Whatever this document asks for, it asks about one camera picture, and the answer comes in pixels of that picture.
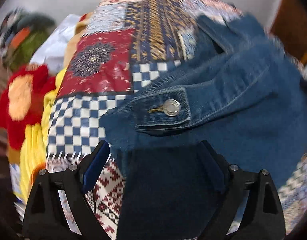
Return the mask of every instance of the green fabric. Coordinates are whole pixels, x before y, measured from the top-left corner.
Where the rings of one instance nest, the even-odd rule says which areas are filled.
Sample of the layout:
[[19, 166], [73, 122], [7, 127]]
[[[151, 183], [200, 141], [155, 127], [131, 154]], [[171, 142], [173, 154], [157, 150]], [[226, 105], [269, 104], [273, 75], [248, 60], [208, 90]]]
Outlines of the green fabric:
[[8, 66], [12, 72], [24, 64], [28, 64], [32, 55], [36, 50], [46, 41], [49, 34], [46, 31], [36, 31], [30, 33], [27, 38], [18, 46], [18, 48], [8, 55], [5, 65]]

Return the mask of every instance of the red patterned fabric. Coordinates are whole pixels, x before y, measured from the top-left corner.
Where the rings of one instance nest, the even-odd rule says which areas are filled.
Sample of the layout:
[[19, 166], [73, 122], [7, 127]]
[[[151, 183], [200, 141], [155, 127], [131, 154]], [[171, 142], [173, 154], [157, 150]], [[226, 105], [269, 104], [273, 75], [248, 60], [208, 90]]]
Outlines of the red patterned fabric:
[[58, 97], [71, 93], [131, 89], [129, 48], [134, 29], [82, 37], [63, 78]]

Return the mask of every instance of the tan fabric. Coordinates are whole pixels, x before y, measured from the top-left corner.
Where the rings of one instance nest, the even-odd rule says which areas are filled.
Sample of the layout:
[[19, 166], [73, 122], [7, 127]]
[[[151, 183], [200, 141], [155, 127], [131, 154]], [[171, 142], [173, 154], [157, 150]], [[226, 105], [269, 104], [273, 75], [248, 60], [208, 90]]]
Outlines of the tan fabric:
[[31, 104], [33, 76], [30, 74], [16, 77], [9, 85], [9, 114], [13, 121], [23, 120]]
[[81, 35], [85, 32], [82, 30], [80, 33], [74, 35], [68, 42], [63, 58], [63, 68], [67, 68], [69, 63], [77, 50], [77, 44], [80, 41]]
[[26, 66], [26, 70], [28, 71], [34, 71], [37, 70], [40, 67], [38, 63], [30, 63]]
[[10, 164], [20, 164], [20, 150], [15, 150], [8, 144], [7, 157]]
[[77, 23], [75, 34], [80, 33], [82, 30], [84, 30], [87, 27], [91, 15], [92, 13], [87, 13], [86, 18], [83, 21]]

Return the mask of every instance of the dark navy fabric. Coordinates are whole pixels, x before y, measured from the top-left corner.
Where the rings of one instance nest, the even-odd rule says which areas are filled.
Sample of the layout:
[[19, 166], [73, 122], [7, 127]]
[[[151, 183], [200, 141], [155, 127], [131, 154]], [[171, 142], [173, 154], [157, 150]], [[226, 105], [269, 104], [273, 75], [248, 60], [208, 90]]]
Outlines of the dark navy fabric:
[[96, 156], [94, 157], [93, 161], [90, 163], [89, 167], [83, 174], [83, 184], [81, 187], [81, 192], [83, 194], [87, 194], [88, 191], [93, 190], [97, 180], [99, 178], [100, 171], [103, 170], [110, 154], [109, 144], [104, 142]]
[[[277, 188], [307, 147], [301, 75], [251, 15], [197, 20], [194, 59], [161, 75], [100, 119], [127, 177], [117, 240], [198, 236], [221, 204], [206, 140], [228, 163], [267, 169]], [[148, 112], [175, 99], [179, 115]]]

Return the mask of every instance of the blue and white checkered fabric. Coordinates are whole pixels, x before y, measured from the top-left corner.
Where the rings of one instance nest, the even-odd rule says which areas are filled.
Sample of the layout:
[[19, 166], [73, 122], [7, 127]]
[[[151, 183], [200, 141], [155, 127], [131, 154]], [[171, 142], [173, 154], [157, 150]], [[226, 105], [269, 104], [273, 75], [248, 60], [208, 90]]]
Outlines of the blue and white checkered fabric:
[[[160, 73], [170, 71], [180, 61], [134, 65], [131, 67], [134, 91], [147, 86]], [[128, 96], [74, 95], [55, 101], [50, 119], [47, 158], [85, 156], [105, 139], [99, 119], [109, 109], [118, 106]]]

